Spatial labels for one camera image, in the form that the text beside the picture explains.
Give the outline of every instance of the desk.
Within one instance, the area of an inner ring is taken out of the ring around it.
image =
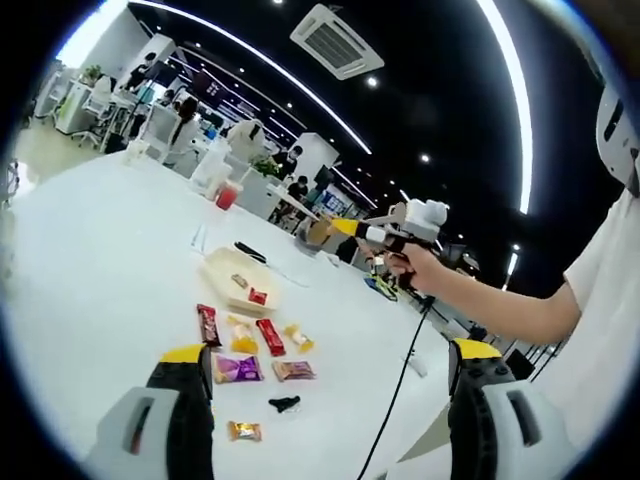
[[[256,332],[266,379],[214,386],[216,478],[356,478],[418,314],[366,287],[362,272],[334,267],[322,252],[299,252],[274,225],[238,207],[223,212],[157,162],[125,166],[122,159],[119,152],[92,160],[14,201],[14,293],[5,331],[45,426],[82,459],[102,416],[131,387],[146,384],[162,354],[200,341],[196,303],[223,307],[197,273],[202,256],[190,246],[204,224],[205,251],[245,242],[297,280],[273,274],[283,304],[272,318],[280,327],[299,323],[313,338],[304,357],[286,341],[283,358],[307,359],[318,376],[279,383]],[[448,401],[448,345],[429,322],[416,349],[429,375],[407,371],[367,478],[397,461]],[[302,398],[297,413],[278,414],[267,403],[292,394]],[[229,420],[261,423],[264,440],[229,441]]]

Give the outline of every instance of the plastic bag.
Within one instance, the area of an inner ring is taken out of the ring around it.
[[[284,329],[284,334],[298,346],[300,353],[308,352],[313,348],[313,341],[306,335],[300,333],[300,327],[298,327],[298,325],[289,325]]]
[[[227,323],[232,328],[231,350],[234,352],[248,353],[255,355],[258,353],[258,343],[251,334],[251,324],[242,322],[233,315],[229,315]]]

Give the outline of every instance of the snack package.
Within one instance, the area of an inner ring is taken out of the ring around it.
[[[309,362],[273,362],[271,364],[276,377],[281,382],[285,380],[313,380],[316,374],[313,373]]]
[[[243,360],[216,355],[213,359],[213,379],[216,383],[259,382],[262,371],[258,357]]]
[[[286,352],[284,350],[284,344],[276,332],[273,323],[268,318],[263,318],[262,320],[256,320],[256,325],[262,332],[262,336],[264,340],[267,342],[267,346],[269,347],[269,351],[271,355],[274,357],[281,357],[285,355]]]
[[[298,345],[300,353],[308,352],[313,348],[313,342],[309,337],[300,333],[300,327],[297,325],[289,325],[284,329],[284,334],[289,337],[293,343]]]
[[[242,322],[233,315],[229,315],[227,323],[231,325],[232,337],[231,350],[234,352],[248,353],[255,355],[258,353],[258,343],[251,335],[251,324]]]
[[[258,305],[264,305],[267,303],[267,294],[251,287],[251,290],[249,290],[249,301],[257,303]]]
[[[260,442],[262,440],[262,431],[259,423],[229,422],[229,436],[231,441],[253,440],[254,442]]]
[[[231,280],[236,282],[242,289],[249,286],[249,282],[247,282],[242,275],[238,275],[237,273],[231,275]]]
[[[216,327],[216,310],[199,303],[196,305],[198,317],[200,318],[200,331],[202,332],[202,341],[210,347],[217,348],[222,346],[220,335],[218,335],[218,327]]]

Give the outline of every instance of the yellow candy wrapper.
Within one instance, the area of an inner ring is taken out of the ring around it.
[[[300,333],[300,327],[298,327],[298,325],[289,325],[284,329],[284,334],[298,346],[300,353],[308,352],[313,348],[313,341],[306,335]]]
[[[258,423],[229,422],[229,436],[233,442],[236,440],[262,441],[262,431]]]
[[[231,350],[256,355],[258,353],[258,343],[251,334],[251,324],[242,322],[233,315],[229,315],[227,323],[232,328]]]

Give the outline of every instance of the white shirt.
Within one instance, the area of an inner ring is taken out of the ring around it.
[[[640,199],[626,190],[565,272],[582,317],[535,384],[563,413],[583,450],[603,433],[640,351]]]

